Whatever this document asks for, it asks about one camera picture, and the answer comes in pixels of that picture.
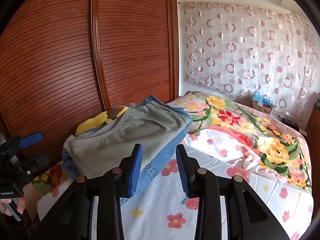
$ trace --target circle patterned curtain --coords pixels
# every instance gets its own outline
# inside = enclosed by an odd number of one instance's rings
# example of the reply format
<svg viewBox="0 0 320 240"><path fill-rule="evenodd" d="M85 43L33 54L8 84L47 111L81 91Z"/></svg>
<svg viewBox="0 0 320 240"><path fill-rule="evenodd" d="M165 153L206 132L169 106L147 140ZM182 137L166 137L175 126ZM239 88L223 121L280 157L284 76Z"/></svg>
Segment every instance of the circle patterned curtain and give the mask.
<svg viewBox="0 0 320 240"><path fill-rule="evenodd" d="M259 89L278 112L302 119L318 67L317 33L293 15L244 4L185 2L191 82L250 97Z"/></svg>

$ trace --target bed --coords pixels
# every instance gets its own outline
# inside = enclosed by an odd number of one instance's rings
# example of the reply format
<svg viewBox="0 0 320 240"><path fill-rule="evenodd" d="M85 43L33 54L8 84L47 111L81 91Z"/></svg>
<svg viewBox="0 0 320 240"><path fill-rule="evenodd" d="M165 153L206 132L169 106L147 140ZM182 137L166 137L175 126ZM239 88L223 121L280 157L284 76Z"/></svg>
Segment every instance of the bed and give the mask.
<svg viewBox="0 0 320 240"><path fill-rule="evenodd" d="M193 122L181 142L189 156L217 176L241 175L273 212L290 239L297 240L305 232L311 222L313 198L310 157L300 133L269 115L202 92L188 92L168 104L182 107L192 117ZM28 185L29 188L37 185L42 193L44 185L50 184L52 188L37 202L40 219L72 182L68 174L72 172L61 165L58 163ZM183 193L173 156L146 190L122 203L125 237L193 239L197 207L198 200L188 199ZM226 239L223 198L221 210L223 239Z"/></svg>

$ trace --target yellow cloth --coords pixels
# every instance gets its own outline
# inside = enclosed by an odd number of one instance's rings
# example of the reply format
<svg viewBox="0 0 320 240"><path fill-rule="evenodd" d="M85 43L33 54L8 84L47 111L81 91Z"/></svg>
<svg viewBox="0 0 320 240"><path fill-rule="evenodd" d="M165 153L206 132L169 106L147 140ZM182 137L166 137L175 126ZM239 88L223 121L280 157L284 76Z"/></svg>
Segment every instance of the yellow cloth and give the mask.
<svg viewBox="0 0 320 240"><path fill-rule="evenodd" d="M124 108L116 115L116 117L121 116L121 114L123 114L127 109L128 109L127 106L124 106ZM96 117L90 118L90 119L84 121L83 123L79 124L77 127L77 130L76 130L76 135L78 135L84 131L99 127L103 123L108 124L112 121L113 121L112 119L108 118L107 111L102 112L102 113L98 114Z"/></svg>

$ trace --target wooden furniture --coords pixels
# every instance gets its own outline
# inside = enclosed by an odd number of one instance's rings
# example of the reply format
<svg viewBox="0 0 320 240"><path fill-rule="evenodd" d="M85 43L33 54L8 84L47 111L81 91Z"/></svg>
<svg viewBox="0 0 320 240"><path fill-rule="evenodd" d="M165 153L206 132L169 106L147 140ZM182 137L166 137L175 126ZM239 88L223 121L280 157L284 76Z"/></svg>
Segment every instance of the wooden furniture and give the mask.
<svg viewBox="0 0 320 240"><path fill-rule="evenodd" d="M312 176L312 196L314 199L313 216L320 209L320 169L317 165L320 163L320 111L313 107L310 119L307 125L307 144L311 159Z"/></svg>
<svg viewBox="0 0 320 240"><path fill-rule="evenodd" d="M104 109L176 98L171 4L25 0L0 36L2 126L11 136L43 134L25 157L43 153L52 166L77 125Z"/></svg>

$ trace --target silver screw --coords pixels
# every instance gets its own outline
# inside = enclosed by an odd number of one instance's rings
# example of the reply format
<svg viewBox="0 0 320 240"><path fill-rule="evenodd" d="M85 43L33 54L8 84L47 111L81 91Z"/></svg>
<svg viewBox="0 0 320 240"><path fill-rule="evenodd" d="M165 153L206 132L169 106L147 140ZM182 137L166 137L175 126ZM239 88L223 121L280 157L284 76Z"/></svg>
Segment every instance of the silver screw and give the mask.
<svg viewBox="0 0 320 240"><path fill-rule="evenodd" d="M112 173L113 173L113 174L119 174L121 171L122 171L122 170L121 170L120 168L114 168L114 169L112 170Z"/></svg>
<svg viewBox="0 0 320 240"><path fill-rule="evenodd" d="M81 183L81 182L84 182L84 181L85 181L85 176L78 176L78 177L76 178L76 182Z"/></svg>
<svg viewBox="0 0 320 240"><path fill-rule="evenodd" d="M242 178L240 175L234 176L233 179L234 179L236 182L242 182L242 181L243 181L243 178Z"/></svg>
<svg viewBox="0 0 320 240"><path fill-rule="evenodd" d="M204 169L204 168L199 168L199 169L197 169L197 172L198 172L199 174L206 174L206 173L207 173L207 170Z"/></svg>

